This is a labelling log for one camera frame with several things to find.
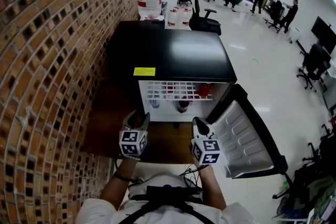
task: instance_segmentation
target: black table top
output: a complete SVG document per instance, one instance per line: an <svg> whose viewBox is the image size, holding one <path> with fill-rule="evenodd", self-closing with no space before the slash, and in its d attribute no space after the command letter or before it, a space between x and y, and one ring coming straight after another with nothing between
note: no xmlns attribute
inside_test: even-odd
<svg viewBox="0 0 336 224"><path fill-rule="evenodd" d="M151 21L121 22L107 46L112 76L137 80L236 82L215 33L164 29ZM133 76L136 67L155 68L155 77Z"/></svg>

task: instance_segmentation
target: yellow sticky note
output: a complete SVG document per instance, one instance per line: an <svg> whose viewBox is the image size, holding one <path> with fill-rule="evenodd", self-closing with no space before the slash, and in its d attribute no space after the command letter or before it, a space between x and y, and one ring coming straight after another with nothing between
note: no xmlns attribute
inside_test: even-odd
<svg viewBox="0 0 336 224"><path fill-rule="evenodd" d="M155 67L135 67L133 76L155 76Z"/></svg>

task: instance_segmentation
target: wrist strap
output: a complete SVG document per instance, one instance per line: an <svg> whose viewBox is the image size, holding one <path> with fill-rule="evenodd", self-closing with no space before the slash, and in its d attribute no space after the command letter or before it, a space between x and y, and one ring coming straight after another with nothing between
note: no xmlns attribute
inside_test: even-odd
<svg viewBox="0 0 336 224"><path fill-rule="evenodd" d="M117 172L114 172L113 176L116 177L116 178L118 178L118 179L120 179L120 180L122 180L122 181L125 181L125 182L132 182L132 183L137 182L134 179L123 177L123 176L117 174Z"/></svg>

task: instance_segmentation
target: black shirt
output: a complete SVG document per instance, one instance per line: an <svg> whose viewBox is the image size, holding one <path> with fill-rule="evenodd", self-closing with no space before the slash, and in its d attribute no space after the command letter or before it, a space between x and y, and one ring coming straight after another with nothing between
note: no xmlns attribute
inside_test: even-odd
<svg viewBox="0 0 336 224"><path fill-rule="evenodd" d="M293 5L293 8L290 8L288 13L287 13L287 18L290 20L293 20L295 17L296 12L298 12L298 5Z"/></svg>

